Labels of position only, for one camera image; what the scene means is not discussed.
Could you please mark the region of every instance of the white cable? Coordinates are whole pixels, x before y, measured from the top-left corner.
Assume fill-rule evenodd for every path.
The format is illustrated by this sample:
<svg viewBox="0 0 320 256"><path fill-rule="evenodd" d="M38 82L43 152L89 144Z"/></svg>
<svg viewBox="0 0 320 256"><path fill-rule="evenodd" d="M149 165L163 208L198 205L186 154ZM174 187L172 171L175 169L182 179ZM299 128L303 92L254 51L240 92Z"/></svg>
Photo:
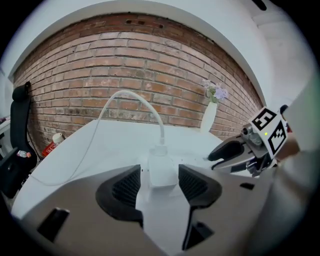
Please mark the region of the white cable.
<svg viewBox="0 0 320 256"><path fill-rule="evenodd" d="M101 113L99 115L99 118L98 118L98 122L96 123L96 126L95 126L95 129L94 129L94 132L92 134L92 137L91 137L91 140L89 142L89 145L87 147L87 149L85 150L85 153L82 157L82 159L80 160L79 164L77 165L77 167L75 168L74 172L72 173L72 175L67 179L65 180L64 182L59 182L59 183L46 183L46 182L43 182L41 180L39 180L38 178L34 177L33 175L30 175L30 177L32 177L33 179L37 180L38 182L42 183L43 185L45 186L49 186L49 187L53 187L53 186L59 186L59 185L63 185L69 181L71 181L72 179L80 176L81 174L85 173L88 169L85 169L84 171L78 173L77 175L75 175L75 173L77 172L78 168L80 167L80 165L82 164L82 162L84 161L88 151L89 151L89 148L91 146L91 143L92 141L94 140L94 137L96 135L96 131L97 131L97 128L98 128L98 124L106 110L106 108L109 106L109 104L111 103L111 101L116 97L118 96L119 94L129 94L135 98L137 98L139 101L141 101L151 112L152 114L155 116L156 120L158 121L159 125L160 125L160 144L161 145L164 145L165 144L165 128L164 128L164 123L162 122L161 120L161 117L160 115L158 114L158 112L154 109L154 107L148 102L146 101L144 98L142 98L140 95L132 92L132 91L129 91L129 90L119 90L117 91L116 93L114 93L109 99L108 101L105 103L103 109L101 110Z"/></svg>

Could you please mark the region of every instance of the chair headrest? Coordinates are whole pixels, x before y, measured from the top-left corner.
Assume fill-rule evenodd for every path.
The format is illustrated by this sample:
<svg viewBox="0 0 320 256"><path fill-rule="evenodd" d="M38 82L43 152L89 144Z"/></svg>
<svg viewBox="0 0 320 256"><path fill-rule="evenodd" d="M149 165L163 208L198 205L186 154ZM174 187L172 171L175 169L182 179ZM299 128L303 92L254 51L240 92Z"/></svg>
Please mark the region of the chair headrest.
<svg viewBox="0 0 320 256"><path fill-rule="evenodd" d="M15 88L12 93L12 99L15 102L22 102L28 96L28 88L30 85L31 84L28 81L24 85Z"/></svg>

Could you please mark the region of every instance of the black ceiling fixture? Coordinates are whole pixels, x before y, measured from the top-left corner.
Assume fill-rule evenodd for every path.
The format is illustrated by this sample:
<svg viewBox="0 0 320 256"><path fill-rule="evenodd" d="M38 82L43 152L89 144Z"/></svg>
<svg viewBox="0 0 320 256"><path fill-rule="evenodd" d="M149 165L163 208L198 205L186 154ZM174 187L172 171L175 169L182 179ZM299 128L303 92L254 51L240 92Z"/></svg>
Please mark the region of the black ceiling fixture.
<svg viewBox="0 0 320 256"><path fill-rule="evenodd" d="M258 6L258 8L261 11L267 10L267 7L266 7L265 3L262 0L251 0L251 1L254 2L255 5Z"/></svg>

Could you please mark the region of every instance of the cable connector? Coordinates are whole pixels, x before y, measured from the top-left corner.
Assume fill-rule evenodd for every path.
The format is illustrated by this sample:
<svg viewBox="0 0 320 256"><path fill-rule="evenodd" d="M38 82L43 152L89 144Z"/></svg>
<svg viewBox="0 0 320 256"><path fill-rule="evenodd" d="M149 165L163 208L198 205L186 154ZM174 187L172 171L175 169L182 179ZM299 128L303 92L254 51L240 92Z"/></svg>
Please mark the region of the cable connector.
<svg viewBox="0 0 320 256"><path fill-rule="evenodd" d="M150 184L154 188L175 186L179 179L166 145L156 145L148 156Z"/></svg>

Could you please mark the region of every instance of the vase with flowers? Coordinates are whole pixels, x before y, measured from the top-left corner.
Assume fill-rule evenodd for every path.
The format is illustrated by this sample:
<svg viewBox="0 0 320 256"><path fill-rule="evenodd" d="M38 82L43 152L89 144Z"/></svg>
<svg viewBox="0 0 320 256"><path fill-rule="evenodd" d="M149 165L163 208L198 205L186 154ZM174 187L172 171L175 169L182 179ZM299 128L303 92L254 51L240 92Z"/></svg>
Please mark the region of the vase with flowers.
<svg viewBox="0 0 320 256"><path fill-rule="evenodd" d="M204 95L210 100L202 117L200 131L207 133L210 131L216 117L219 100L228 96L228 91L222 88L221 83L214 84L210 80L203 80L202 85L205 88Z"/></svg>

